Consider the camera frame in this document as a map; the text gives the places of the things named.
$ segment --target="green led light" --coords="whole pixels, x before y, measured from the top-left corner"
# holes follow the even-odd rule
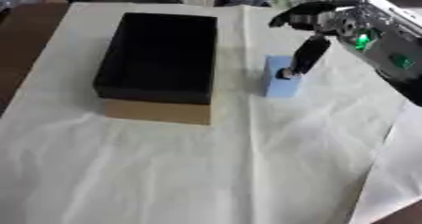
[[[409,69],[414,64],[408,57],[401,54],[390,55],[390,59],[393,61],[394,65],[404,70]]]
[[[367,34],[362,34],[356,40],[356,50],[364,50],[368,43],[371,42],[371,39]]]

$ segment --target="white paper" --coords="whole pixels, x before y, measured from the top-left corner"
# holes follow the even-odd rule
[[[127,11],[219,17],[211,126],[101,115],[91,82]],[[265,56],[308,37],[276,13],[73,5],[0,119],[0,222],[345,223],[405,100],[338,44],[296,98],[261,97]]]

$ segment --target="blue block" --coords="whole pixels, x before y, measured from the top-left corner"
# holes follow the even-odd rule
[[[277,71],[290,66],[291,56],[267,56],[264,70],[265,97],[290,98],[296,95],[301,81],[300,76],[291,79],[276,78]]]

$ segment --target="box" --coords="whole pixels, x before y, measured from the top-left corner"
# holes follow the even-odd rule
[[[267,56],[263,75],[266,98],[291,98],[296,95],[301,76],[293,76],[291,79],[277,78],[277,72],[290,67],[291,61],[291,56]]]
[[[105,114],[209,123],[216,43],[214,17],[126,13],[93,84]]]

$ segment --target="wooden table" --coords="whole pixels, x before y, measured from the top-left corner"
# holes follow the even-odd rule
[[[66,4],[21,6],[0,24],[0,116],[68,8]],[[416,223],[422,223],[422,201],[375,224]]]

